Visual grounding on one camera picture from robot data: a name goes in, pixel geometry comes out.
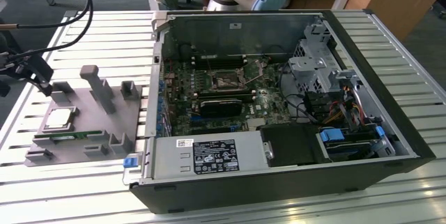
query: red wire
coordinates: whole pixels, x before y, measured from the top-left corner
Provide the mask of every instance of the red wire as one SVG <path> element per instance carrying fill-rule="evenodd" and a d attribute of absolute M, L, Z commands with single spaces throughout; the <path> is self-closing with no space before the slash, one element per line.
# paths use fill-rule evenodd
<path fill-rule="evenodd" d="M 335 104 L 337 104 L 337 103 L 339 103 L 339 101 L 333 101 L 333 102 L 331 103 L 331 105 L 329 105 L 329 110 L 328 110 L 328 111 L 329 111 L 329 114 L 328 114 L 328 115 L 331 115 L 331 113 L 332 113 L 332 111 L 331 111 L 331 110 L 332 110 L 332 106 L 333 106 Z"/>

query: warning label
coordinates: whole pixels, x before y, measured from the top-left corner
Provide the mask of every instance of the warning label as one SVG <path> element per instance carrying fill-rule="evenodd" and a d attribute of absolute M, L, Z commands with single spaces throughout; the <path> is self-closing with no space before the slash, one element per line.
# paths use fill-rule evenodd
<path fill-rule="evenodd" d="M 193 143 L 193 172 L 196 174 L 237 171 L 232 139 Z"/>

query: metal extrusion rail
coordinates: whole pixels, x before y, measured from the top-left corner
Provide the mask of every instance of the metal extrusion rail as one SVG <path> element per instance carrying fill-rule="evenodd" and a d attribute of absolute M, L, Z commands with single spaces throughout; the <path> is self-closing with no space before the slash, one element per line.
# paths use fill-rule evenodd
<path fill-rule="evenodd" d="M 409 53 L 373 15 L 335 11 L 347 33 L 428 143 L 436 160 L 360 192 L 245 206 L 154 215 L 121 183 L 121 160 L 27 168 L 23 154 L 49 98 L 25 86 L 0 131 L 0 222 L 57 223 L 433 223 L 446 218 L 446 96 Z M 81 65 L 95 64 L 109 85 L 129 78 L 144 85 L 152 63 L 149 11 L 95 12 L 81 42 L 46 54 L 53 80 L 87 87 Z M 70 41 L 85 20 L 58 29 L 50 46 Z M 351 66 L 339 50 L 345 65 Z M 142 99 L 136 148 L 144 140 Z"/>

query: blue latch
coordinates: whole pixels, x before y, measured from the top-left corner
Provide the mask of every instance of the blue latch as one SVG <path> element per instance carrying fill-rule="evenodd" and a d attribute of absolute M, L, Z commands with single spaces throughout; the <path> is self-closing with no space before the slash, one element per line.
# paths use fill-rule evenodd
<path fill-rule="evenodd" d="M 375 129 L 376 129 L 376 133 L 377 133 L 379 137 L 381 138 L 385 135 L 383 127 L 381 126 L 376 126 Z"/>
<path fill-rule="evenodd" d="M 125 158 L 122 163 L 124 168 L 136 168 L 137 167 L 137 158 Z"/>
<path fill-rule="evenodd" d="M 320 133 L 320 138 L 322 142 L 344 139 L 341 131 L 337 128 L 324 129 Z"/>
<path fill-rule="evenodd" d="M 321 132 L 321 133 L 318 133 L 318 135 L 320 135 L 320 139 L 321 139 L 321 141 L 322 141 L 322 142 L 326 142 L 326 141 L 328 141 L 328 136 L 326 136 L 326 134 L 325 134 L 324 132 Z"/>

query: yellow wire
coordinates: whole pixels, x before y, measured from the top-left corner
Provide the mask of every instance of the yellow wire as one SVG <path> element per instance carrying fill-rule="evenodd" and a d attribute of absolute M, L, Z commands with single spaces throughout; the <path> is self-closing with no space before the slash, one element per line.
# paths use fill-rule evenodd
<path fill-rule="evenodd" d="M 337 112 L 331 118 L 322 121 L 324 124 L 326 124 L 329 121 L 333 121 L 339 116 L 341 115 L 341 112 Z"/>

